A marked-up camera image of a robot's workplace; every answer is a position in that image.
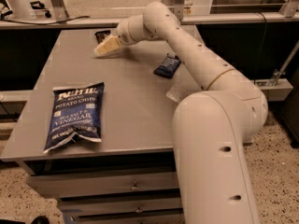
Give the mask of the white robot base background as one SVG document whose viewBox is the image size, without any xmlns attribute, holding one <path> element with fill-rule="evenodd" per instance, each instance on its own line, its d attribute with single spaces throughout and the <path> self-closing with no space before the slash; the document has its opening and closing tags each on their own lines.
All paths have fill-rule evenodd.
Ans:
<svg viewBox="0 0 299 224">
<path fill-rule="evenodd" d="M 36 14 L 32 9 L 30 0 L 7 0 L 14 19 L 35 19 Z"/>
</svg>

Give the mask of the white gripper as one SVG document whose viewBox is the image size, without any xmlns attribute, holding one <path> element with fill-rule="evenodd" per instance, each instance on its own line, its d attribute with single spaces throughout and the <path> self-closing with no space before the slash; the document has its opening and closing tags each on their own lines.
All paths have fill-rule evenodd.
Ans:
<svg viewBox="0 0 299 224">
<path fill-rule="evenodd" d="M 96 56 L 103 56 L 118 49 L 121 44 L 125 46 L 133 45 L 136 41 L 130 34 L 129 19 L 122 20 L 116 29 L 117 36 L 107 36 L 97 47 L 93 50 Z"/>
</svg>

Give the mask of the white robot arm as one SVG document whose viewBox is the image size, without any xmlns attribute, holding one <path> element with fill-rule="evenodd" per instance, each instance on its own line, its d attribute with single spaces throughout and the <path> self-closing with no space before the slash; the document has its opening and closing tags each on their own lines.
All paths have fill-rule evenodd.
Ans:
<svg viewBox="0 0 299 224">
<path fill-rule="evenodd" d="M 184 98 L 173 117 L 174 155 L 186 224 L 261 224 L 243 145 L 268 115 L 263 92 L 180 25 L 160 2 L 121 21 L 96 48 L 160 38 L 177 54 L 200 91 Z"/>
</svg>

